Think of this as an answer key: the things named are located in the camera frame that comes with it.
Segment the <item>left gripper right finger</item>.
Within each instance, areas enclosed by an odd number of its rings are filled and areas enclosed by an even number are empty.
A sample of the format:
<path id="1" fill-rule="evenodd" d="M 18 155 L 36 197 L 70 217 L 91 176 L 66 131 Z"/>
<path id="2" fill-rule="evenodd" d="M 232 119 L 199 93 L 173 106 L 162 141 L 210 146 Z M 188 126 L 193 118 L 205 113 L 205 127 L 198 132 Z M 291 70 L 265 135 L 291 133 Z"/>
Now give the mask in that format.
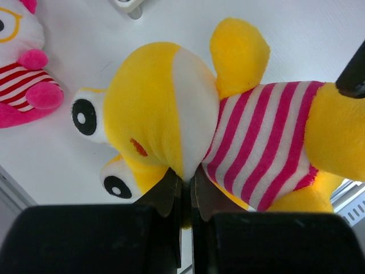
<path id="1" fill-rule="evenodd" d="M 190 182 L 194 273 L 363 273 L 348 224 L 330 213 L 248 212 L 197 171 Z"/>

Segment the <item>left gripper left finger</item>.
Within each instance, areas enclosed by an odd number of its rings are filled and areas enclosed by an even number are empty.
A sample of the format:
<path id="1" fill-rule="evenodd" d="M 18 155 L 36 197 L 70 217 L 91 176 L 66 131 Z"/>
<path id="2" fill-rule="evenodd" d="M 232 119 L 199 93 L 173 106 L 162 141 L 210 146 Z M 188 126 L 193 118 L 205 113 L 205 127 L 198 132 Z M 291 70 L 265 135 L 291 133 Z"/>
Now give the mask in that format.
<path id="1" fill-rule="evenodd" d="M 182 181 L 168 171 L 132 204 L 24 210 L 1 247 L 2 273 L 176 273 Z"/>

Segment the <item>yellow toy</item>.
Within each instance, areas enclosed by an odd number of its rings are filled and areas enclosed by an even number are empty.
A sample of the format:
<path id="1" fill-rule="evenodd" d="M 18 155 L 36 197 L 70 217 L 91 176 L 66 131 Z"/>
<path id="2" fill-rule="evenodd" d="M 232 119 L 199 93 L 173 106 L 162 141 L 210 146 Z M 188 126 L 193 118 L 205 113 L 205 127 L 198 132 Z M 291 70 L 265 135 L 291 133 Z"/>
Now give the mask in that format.
<path id="1" fill-rule="evenodd" d="M 80 89 L 74 126 L 118 155 L 100 172 L 123 200 L 174 171 L 198 168 L 237 205 L 257 211 L 332 212 L 345 179 L 364 180 L 364 97 L 331 82 L 261 82 L 270 47 L 227 18 L 210 39 L 214 70 L 172 42 L 132 52 L 108 88 Z"/>

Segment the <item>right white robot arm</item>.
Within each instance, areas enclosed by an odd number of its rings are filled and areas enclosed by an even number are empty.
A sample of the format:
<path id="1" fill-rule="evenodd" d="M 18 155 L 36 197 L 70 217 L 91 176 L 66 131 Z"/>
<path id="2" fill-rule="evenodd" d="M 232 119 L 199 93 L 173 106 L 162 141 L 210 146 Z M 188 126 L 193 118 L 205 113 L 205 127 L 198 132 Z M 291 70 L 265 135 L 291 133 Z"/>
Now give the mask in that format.
<path id="1" fill-rule="evenodd" d="M 335 82 L 342 95 L 354 99 L 364 98 L 364 62 L 365 46 L 363 42 Z"/>

